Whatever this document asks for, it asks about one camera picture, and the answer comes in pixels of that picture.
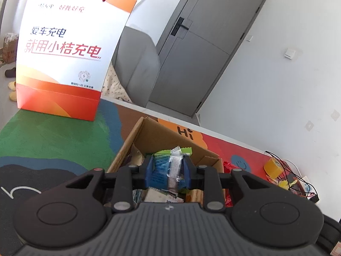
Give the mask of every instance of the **gray door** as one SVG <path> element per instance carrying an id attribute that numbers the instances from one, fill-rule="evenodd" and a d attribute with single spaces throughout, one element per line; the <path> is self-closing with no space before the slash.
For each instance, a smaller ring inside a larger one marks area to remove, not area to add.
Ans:
<path id="1" fill-rule="evenodd" d="M 161 49 L 150 100 L 192 116 L 262 1 L 188 0 Z"/>

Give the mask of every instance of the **paper shopping bag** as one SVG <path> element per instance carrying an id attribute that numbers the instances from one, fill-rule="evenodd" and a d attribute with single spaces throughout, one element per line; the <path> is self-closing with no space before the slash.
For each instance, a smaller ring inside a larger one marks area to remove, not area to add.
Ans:
<path id="1" fill-rule="evenodd" d="M 18 108 L 93 121 L 136 0 L 27 0 L 20 27 Z"/>

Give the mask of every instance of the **red snack bag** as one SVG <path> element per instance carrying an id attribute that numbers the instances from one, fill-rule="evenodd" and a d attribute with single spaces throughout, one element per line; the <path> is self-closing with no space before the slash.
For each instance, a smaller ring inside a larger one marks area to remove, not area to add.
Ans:
<path id="1" fill-rule="evenodd" d="M 235 165 L 228 163 L 228 162 L 224 162 L 223 165 L 224 165 L 224 173 L 231 173 L 231 170 L 233 170 L 234 168 L 239 168 L 239 167 L 236 167 Z M 228 193 L 227 189 L 225 190 L 225 206 L 226 207 L 233 207 L 231 196 Z"/>

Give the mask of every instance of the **logo on bag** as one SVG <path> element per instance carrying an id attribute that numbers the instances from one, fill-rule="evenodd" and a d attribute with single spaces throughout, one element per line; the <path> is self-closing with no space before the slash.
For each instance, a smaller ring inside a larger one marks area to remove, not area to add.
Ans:
<path id="1" fill-rule="evenodd" d="M 78 73 L 78 79 L 81 82 L 87 82 L 90 79 L 90 73 L 87 72 L 87 71 L 81 71 L 81 72 Z"/>
<path id="2" fill-rule="evenodd" d="M 173 207 L 172 205 L 168 205 L 168 206 L 165 207 L 165 209 L 166 209 L 167 211 L 171 211 L 171 210 L 174 209 L 174 207 Z"/>

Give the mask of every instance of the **shoe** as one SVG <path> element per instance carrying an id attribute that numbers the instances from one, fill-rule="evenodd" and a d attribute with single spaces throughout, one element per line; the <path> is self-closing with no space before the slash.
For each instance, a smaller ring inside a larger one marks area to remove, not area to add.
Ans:
<path id="1" fill-rule="evenodd" d="M 17 102 L 17 92 L 16 91 L 12 91 L 10 93 L 10 100 L 14 101 L 14 102 Z"/>
<path id="2" fill-rule="evenodd" d="M 17 90 L 16 85 L 17 85 L 16 81 L 14 81 L 14 82 L 9 82 L 9 83 L 8 83 L 8 88 L 9 88 L 10 90 L 12 90 L 12 91 L 16 91 L 16 90 Z"/>
<path id="3" fill-rule="evenodd" d="M 16 75 L 16 68 L 13 67 L 12 69 L 7 69 L 5 71 L 5 77 L 7 78 L 15 78 Z"/>

